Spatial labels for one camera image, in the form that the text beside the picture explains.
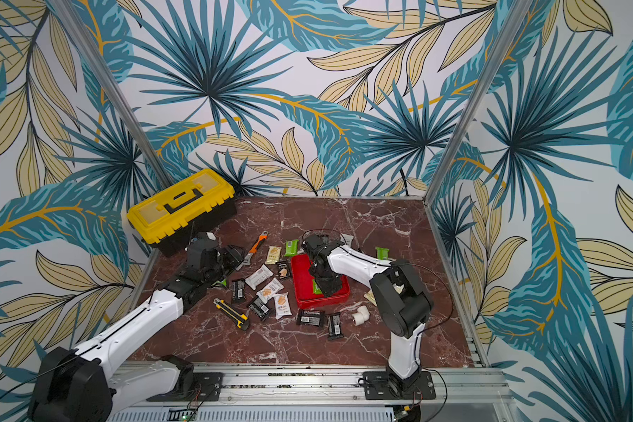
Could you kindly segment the green packet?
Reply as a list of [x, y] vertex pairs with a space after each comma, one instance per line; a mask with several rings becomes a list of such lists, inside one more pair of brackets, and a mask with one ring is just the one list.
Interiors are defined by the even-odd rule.
[[315, 280], [312, 280], [312, 293], [316, 296], [323, 295], [323, 291]]
[[300, 246], [300, 241], [298, 239], [289, 240], [285, 244], [285, 257], [293, 257], [298, 254], [298, 249]]
[[376, 258], [378, 258], [378, 260], [390, 260], [390, 250], [376, 246]]

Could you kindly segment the red storage box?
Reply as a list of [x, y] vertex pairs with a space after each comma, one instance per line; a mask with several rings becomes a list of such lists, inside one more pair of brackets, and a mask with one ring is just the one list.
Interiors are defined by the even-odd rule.
[[309, 273], [311, 260], [306, 254], [293, 256], [290, 261], [293, 276], [294, 291], [297, 305], [300, 309], [316, 309], [346, 302], [350, 297], [349, 279], [342, 275], [341, 286], [333, 295], [326, 296]]

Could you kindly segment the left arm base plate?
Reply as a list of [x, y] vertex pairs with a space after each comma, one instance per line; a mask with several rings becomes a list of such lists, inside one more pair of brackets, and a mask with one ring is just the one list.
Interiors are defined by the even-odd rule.
[[223, 383], [221, 372], [195, 372], [193, 362], [181, 359], [175, 355], [165, 355], [160, 362], [174, 364], [179, 370], [179, 378], [175, 387], [160, 395], [147, 399], [148, 402], [185, 402], [198, 401], [217, 402]]

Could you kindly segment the white pipe elbow fitting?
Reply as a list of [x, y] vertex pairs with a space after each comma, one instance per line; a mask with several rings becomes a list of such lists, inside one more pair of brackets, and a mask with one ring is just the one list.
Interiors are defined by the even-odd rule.
[[355, 326], [360, 326], [367, 323], [370, 318], [369, 309], [366, 306], [358, 307], [355, 313], [352, 314], [352, 318]]

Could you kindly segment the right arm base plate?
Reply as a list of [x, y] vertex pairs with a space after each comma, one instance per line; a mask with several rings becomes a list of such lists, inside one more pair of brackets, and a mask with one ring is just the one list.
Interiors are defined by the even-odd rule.
[[433, 400], [436, 391], [432, 376], [427, 371], [417, 370], [407, 379], [392, 371], [367, 371], [358, 380], [364, 388], [367, 400]]

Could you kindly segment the beige cracker packet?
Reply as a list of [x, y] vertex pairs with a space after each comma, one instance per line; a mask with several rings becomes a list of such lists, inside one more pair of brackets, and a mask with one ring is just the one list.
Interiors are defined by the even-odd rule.
[[279, 246], [270, 246], [267, 251], [267, 258], [265, 261], [266, 265], [274, 265], [281, 258], [281, 247]]

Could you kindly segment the black wafer packet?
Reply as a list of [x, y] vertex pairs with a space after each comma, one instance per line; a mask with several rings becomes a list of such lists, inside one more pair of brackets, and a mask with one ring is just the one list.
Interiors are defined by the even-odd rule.
[[344, 338], [344, 333], [342, 331], [341, 314], [339, 312], [332, 313], [328, 314], [326, 317], [329, 330], [328, 339], [335, 340]]
[[324, 311], [311, 311], [310, 309], [300, 309], [297, 313], [297, 325], [323, 328], [325, 324]]

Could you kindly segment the white drycake cookie packet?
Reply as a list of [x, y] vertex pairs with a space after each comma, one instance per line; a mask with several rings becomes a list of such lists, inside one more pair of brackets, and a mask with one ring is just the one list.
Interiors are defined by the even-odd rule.
[[290, 317], [292, 311], [288, 300], [287, 293], [280, 293], [274, 296], [275, 318], [277, 320], [284, 317]]

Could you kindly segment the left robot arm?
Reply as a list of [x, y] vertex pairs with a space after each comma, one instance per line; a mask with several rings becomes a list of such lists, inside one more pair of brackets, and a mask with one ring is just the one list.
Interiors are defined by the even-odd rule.
[[58, 347], [40, 364], [27, 410], [31, 421], [106, 421], [143, 401], [190, 399], [198, 389], [193, 363], [167, 355], [144, 369], [120, 366], [162, 328], [197, 304], [244, 261], [241, 246], [222, 246], [200, 234], [186, 264], [133, 311], [92, 339]]

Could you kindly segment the tall black cookie packet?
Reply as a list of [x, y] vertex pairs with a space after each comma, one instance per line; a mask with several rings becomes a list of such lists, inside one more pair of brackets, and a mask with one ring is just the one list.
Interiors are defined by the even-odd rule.
[[245, 300], [245, 279], [237, 279], [231, 282], [231, 301], [233, 303], [242, 303]]

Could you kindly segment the cream square cookie packet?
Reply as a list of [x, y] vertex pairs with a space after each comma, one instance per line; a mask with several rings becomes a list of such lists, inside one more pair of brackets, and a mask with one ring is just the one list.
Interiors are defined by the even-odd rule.
[[373, 291], [372, 291], [372, 290], [369, 290], [367, 293], [365, 293], [365, 294], [363, 295], [363, 297], [364, 297], [366, 300], [368, 300], [370, 303], [372, 303], [375, 307], [377, 306], [376, 299], [375, 299], [375, 297], [374, 297], [374, 294], [373, 294]]

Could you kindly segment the small black drycake packet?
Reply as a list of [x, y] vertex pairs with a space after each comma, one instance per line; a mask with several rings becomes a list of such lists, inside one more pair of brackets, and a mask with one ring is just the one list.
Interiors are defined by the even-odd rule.
[[281, 281], [292, 277], [291, 266], [288, 260], [280, 260], [276, 263], [277, 278]]

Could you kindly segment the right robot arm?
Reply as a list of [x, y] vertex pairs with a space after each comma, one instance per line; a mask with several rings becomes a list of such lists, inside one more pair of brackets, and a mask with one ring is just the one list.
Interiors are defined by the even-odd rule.
[[302, 241], [309, 274], [325, 296], [341, 289], [342, 278], [369, 288], [383, 323], [391, 332], [387, 362], [390, 379], [409, 383], [420, 375], [420, 338], [434, 302], [418, 271], [406, 260], [380, 260], [341, 240], [313, 234]]

